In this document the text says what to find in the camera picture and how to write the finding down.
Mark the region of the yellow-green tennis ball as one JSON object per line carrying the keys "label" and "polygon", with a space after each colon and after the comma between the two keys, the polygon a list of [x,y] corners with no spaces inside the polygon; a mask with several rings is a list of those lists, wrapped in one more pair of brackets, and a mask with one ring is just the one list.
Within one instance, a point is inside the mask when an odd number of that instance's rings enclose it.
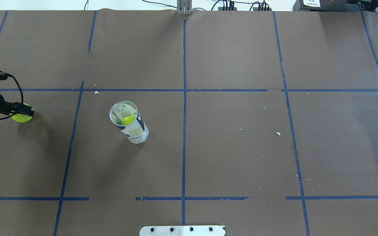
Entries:
{"label": "yellow-green tennis ball", "polygon": [[16,122],[19,122],[19,123],[24,123],[24,122],[28,122],[30,121],[33,117],[25,117],[25,116],[15,116],[15,117],[11,117],[13,120],[15,120]]}

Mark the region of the tennis ball inside can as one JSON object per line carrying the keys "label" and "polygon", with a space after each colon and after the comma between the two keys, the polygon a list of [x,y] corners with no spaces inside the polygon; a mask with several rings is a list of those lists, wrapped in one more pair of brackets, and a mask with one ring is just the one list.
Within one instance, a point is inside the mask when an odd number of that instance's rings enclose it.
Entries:
{"label": "tennis ball inside can", "polygon": [[126,116],[124,117],[121,122],[120,122],[120,125],[121,126],[127,126],[127,125],[130,125],[132,124],[134,121],[135,121],[136,117],[133,116],[133,115],[129,115],[129,116]]}

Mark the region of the clear plastic ball can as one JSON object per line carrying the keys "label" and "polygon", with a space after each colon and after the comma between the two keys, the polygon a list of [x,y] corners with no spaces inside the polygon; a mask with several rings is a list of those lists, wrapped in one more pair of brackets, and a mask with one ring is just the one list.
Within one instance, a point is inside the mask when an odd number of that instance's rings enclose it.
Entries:
{"label": "clear plastic ball can", "polygon": [[147,140],[149,130],[135,103],[121,101],[114,104],[110,109],[109,117],[131,143],[140,144]]}

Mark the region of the brown paper table cover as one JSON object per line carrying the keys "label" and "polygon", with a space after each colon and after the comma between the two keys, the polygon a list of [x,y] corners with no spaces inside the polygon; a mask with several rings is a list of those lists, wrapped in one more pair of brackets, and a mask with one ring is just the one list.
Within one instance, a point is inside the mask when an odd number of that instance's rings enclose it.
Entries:
{"label": "brown paper table cover", "polygon": [[378,236],[378,12],[6,10],[0,70],[0,236]]}

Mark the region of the black equipment box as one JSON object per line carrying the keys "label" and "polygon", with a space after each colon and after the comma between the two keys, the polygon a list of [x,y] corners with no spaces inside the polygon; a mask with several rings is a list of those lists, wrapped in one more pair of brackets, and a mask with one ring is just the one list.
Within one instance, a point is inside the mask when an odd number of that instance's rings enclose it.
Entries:
{"label": "black equipment box", "polygon": [[309,12],[374,12],[378,0],[296,0],[293,11]]}

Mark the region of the white metal base plate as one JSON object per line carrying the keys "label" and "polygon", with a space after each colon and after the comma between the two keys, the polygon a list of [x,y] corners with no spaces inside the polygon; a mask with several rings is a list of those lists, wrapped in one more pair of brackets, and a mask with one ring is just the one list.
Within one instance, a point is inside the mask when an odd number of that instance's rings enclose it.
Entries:
{"label": "white metal base plate", "polygon": [[225,236],[225,226],[192,225],[192,226],[144,226],[140,236]]}

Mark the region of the grey metal post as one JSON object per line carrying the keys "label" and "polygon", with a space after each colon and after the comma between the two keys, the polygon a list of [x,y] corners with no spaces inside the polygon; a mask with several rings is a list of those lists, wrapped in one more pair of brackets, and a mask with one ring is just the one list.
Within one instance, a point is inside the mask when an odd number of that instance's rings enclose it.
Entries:
{"label": "grey metal post", "polygon": [[177,15],[192,15],[192,0],[177,0]]}

